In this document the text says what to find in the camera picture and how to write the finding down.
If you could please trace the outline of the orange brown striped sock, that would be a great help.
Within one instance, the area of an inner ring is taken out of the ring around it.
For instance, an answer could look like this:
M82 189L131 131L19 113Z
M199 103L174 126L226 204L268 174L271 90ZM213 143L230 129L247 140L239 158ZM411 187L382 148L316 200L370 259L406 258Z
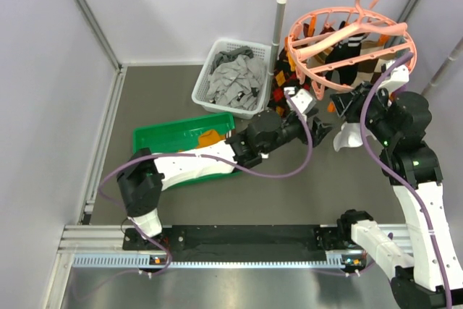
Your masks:
M224 134L220 134L217 130L207 130L197 139L197 148L205 148L221 141L225 141L236 133L236 130L229 130Z

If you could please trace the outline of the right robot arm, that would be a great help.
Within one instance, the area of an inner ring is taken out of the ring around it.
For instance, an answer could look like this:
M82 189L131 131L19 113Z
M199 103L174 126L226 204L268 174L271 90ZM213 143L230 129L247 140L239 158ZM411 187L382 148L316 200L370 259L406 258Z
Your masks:
M452 308L462 304L462 267L454 252L443 208L443 175L436 153L425 142L432 120L428 101L402 92L394 100L386 88L363 83L331 96L344 119L335 148L353 148L355 140L371 148L372 135L383 147L372 159L388 177L405 217L412 254L404 252L373 218L347 211L338 220L338 240L367 251L389 280L400 308Z

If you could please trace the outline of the pink round clip hanger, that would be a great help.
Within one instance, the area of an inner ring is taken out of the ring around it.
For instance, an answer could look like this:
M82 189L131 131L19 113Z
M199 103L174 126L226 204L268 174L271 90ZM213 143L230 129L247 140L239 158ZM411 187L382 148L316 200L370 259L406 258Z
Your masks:
M373 7L378 1L372 0L367 9L362 7L360 0L355 0L352 7L318 9L300 17L291 27L287 36L287 52L294 62L298 80L303 84L309 79L311 89L318 100L323 99L325 89L327 88L340 92L347 92L352 89L346 83L338 84L327 80L323 76L324 72L331 72L338 68L352 67L355 64L379 59L389 54L396 55L398 53L405 54L410 52L413 56L416 55L416 45L407 32L407 23L397 23L382 14L374 12ZM322 14L330 16L338 13L347 13L349 16L354 14L357 18L354 21L347 19L346 25L341 29L300 38L305 20L317 19ZM352 58L343 58L337 62L325 63L318 67L308 67L307 61L314 56L323 53L329 48L334 48L341 42L347 42L358 34L378 34L380 38L400 37L404 42L389 48L379 49L372 53L358 54Z

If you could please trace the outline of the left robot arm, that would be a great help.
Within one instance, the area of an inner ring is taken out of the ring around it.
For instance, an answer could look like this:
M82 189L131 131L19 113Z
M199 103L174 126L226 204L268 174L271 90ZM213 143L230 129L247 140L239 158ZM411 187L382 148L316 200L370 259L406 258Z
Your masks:
M332 130L315 113L280 117L264 111L241 132L213 145L180 153L152 154L142 149L116 175L127 217L148 248L159 247L164 239L158 216L161 193L193 179L235 171L252 172L263 157L294 139L313 149Z

